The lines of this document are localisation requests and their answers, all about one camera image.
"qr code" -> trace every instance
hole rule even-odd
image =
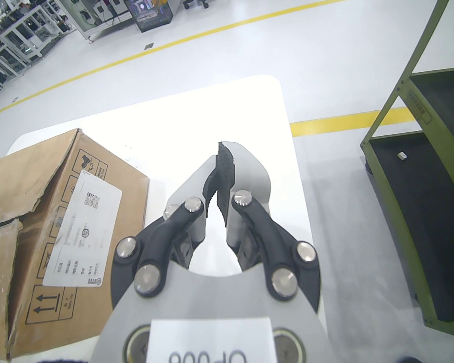
[[[84,201],[84,205],[89,205],[92,206],[94,209],[98,209],[99,199],[100,198],[97,195],[88,192],[86,195],[86,199]]]

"electronic equipment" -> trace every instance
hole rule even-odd
[[[103,22],[106,22],[116,16],[116,11],[109,0],[99,0],[92,6],[92,9],[96,12],[98,18]]]
[[[109,2],[118,15],[124,14],[128,11],[128,7],[124,3],[124,0],[109,0]]]
[[[87,31],[101,24],[93,9],[96,0],[60,0],[71,14],[74,21],[83,31]]]
[[[167,0],[124,0],[141,32],[171,22],[173,12]]]

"white table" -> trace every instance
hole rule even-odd
[[[312,242],[282,90],[271,76],[171,95],[27,133],[14,142],[8,154],[76,127],[150,177],[146,225],[161,216],[170,195],[217,153],[219,141],[238,142],[269,173],[272,219],[298,240]],[[206,239],[194,253],[190,270],[216,276],[240,272],[225,243],[224,221],[214,199]],[[319,318],[326,328],[322,304]],[[92,338],[14,362],[88,360],[95,341]]]

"metal bolt head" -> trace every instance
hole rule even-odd
[[[288,268],[278,268],[271,276],[272,287],[280,296],[292,298],[298,291],[298,280]]]
[[[165,211],[163,212],[163,219],[168,219],[170,216],[172,216],[173,212],[176,211],[178,209],[178,205],[177,204],[171,204],[171,205],[168,205],[166,208],[165,208]]]
[[[280,328],[272,332],[278,363],[305,363],[305,348],[296,334]]]
[[[135,252],[137,241],[134,237],[125,237],[116,246],[116,254],[120,258],[129,258]]]
[[[252,202],[252,194],[250,191],[238,190],[234,194],[234,202],[240,206],[247,206]]]
[[[185,200],[185,209],[193,213],[198,212],[202,207],[202,200],[199,197],[188,197]]]
[[[300,241],[296,247],[299,257],[303,262],[312,262],[316,259],[316,250],[308,242]]]
[[[147,296],[156,290],[160,277],[160,270],[155,265],[148,264],[140,267],[133,281],[136,292],[141,296]]]

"shipping label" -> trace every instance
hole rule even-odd
[[[81,171],[48,257],[43,285],[101,286],[122,194]]]

